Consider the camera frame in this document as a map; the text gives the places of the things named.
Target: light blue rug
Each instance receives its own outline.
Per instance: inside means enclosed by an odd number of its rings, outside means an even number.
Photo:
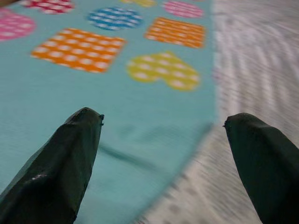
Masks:
[[[105,114],[105,125],[75,223],[128,224],[173,181],[216,118],[211,1],[185,1],[203,10],[201,18],[168,13],[160,0],[152,7],[118,0],[73,3],[72,11],[56,15],[20,4],[10,7],[17,14],[31,17],[36,28],[28,36],[0,42],[0,191],[72,113],[87,106]],[[132,25],[126,21],[126,26],[116,30],[90,24],[90,12],[105,7],[132,9],[142,22]],[[182,12],[190,10],[183,5],[181,8]],[[153,38],[148,29],[155,28],[153,23],[158,17],[203,26],[202,46],[175,44],[173,36],[164,42],[154,40],[160,36]],[[198,31],[192,26],[191,31]],[[35,47],[65,28],[120,37],[127,43],[104,73],[30,57]],[[184,38],[196,45],[192,36]],[[163,60],[161,54],[175,58]],[[134,66],[144,67],[138,64],[141,57],[164,61],[166,72],[152,62],[149,64],[155,71],[140,72]],[[185,66],[178,68],[181,71],[187,67],[189,72],[178,73],[174,64]],[[191,75],[198,76],[200,82]],[[181,76],[190,79],[184,82]]]

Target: orange polka dot square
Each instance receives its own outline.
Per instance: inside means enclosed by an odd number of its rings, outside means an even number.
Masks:
[[[35,48],[31,55],[88,72],[105,72],[126,41],[67,28]]]
[[[190,48],[202,48],[204,46],[205,28],[188,22],[158,17],[148,28],[145,38]]]

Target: polka dot shape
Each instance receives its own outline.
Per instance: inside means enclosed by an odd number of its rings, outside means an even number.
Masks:
[[[202,17],[203,11],[196,5],[192,5],[182,1],[168,1],[163,5],[166,12],[185,18]]]
[[[23,0],[25,7],[40,9],[45,14],[68,13],[74,8],[71,0]]]
[[[142,22],[142,17],[135,10],[118,7],[97,9],[87,19],[93,26],[111,31],[136,28]]]
[[[142,7],[152,7],[156,4],[154,0],[121,0],[123,3],[136,3]]]
[[[202,48],[205,28],[192,23],[158,17],[148,28],[145,38],[190,48]]]
[[[0,8],[0,42],[27,36],[35,27],[31,18]]]
[[[200,82],[199,73],[170,51],[133,58],[127,70],[136,81],[162,79],[171,88],[181,91],[194,90]]]
[[[31,55],[73,69],[98,73],[109,68],[125,43],[119,37],[68,28],[36,47]]]

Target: floor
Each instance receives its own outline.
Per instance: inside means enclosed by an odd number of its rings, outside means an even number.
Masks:
[[[229,115],[252,113],[299,146],[299,2],[215,0],[214,21],[219,124],[139,223],[261,223],[221,126]]]

